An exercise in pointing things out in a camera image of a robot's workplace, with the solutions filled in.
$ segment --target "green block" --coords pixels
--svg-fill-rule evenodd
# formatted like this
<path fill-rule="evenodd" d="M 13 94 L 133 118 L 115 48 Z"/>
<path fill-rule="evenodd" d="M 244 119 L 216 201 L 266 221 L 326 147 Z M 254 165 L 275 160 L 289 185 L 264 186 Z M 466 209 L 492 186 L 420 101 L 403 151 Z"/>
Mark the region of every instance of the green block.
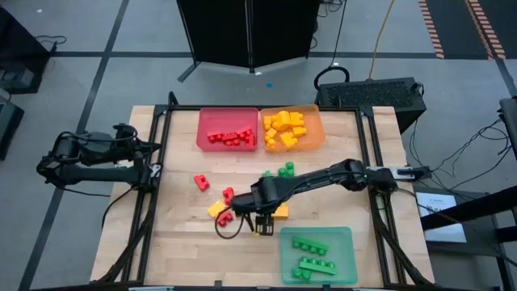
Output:
<path fill-rule="evenodd" d="M 310 270 L 303 270 L 300 268 L 294 268 L 292 270 L 292 277 L 297 278 L 297 279 L 306 280 L 306 281 L 310 280 L 311 274 L 312 274 L 312 272 Z"/>
<path fill-rule="evenodd" d="M 322 272 L 329 275 L 336 274 L 336 265 L 332 262 L 326 262 L 322 259 L 308 259 L 307 257 L 300 258 L 300 268 L 314 272 Z"/>
<path fill-rule="evenodd" d="M 285 168 L 278 169 L 278 176 L 280 177 L 286 177 L 288 175 L 288 171 L 285 170 Z"/>
<path fill-rule="evenodd" d="M 303 251 L 310 251 L 318 255 L 326 255 L 326 252 L 329 250 L 329 247 L 323 243 L 298 236 L 292 237 L 292 247 L 299 247 Z"/>

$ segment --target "red block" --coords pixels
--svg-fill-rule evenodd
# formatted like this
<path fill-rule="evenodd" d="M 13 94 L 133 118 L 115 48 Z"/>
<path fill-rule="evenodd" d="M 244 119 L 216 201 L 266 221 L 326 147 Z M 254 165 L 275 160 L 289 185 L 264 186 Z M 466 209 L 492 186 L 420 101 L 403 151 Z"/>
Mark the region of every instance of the red block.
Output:
<path fill-rule="evenodd" d="M 233 188 L 231 187 L 228 187 L 226 188 L 226 190 L 223 190 L 223 196 L 225 197 L 225 203 L 226 205 L 229 206 L 229 203 L 232 201 L 233 199 Z"/>
<path fill-rule="evenodd" d="M 254 146 L 255 145 L 255 136 L 253 134 L 250 134 L 246 137 L 246 143 L 244 146 Z"/>
<path fill-rule="evenodd" d="M 195 175 L 194 181 L 201 191 L 208 189 L 208 187 L 210 186 L 210 183 L 207 181 L 206 178 L 204 178 L 204 175 Z"/>
<path fill-rule="evenodd" d="M 226 213 L 223 213 L 219 216 L 219 220 L 217 223 L 219 223 L 219 226 L 225 227 L 227 222 L 230 222 L 233 220 L 233 215 L 230 211 L 227 211 Z"/>
<path fill-rule="evenodd" d="M 239 136 L 240 139 L 244 140 L 247 136 L 251 135 L 251 126 L 248 125 L 243 129 L 239 129 L 235 133 Z"/>
<path fill-rule="evenodd" d="M 211 143 L 223 140 L 223 133 L 222 132 L 210 132 L 210 133 L 207 133 L 207 136 L 208 136 L 208 140 Z"/>
<path fill-rule="evenodd" d="M 227 133 L 223 136 L 222 141 L 232 141 L 237 138 L 236 133 Z"/>

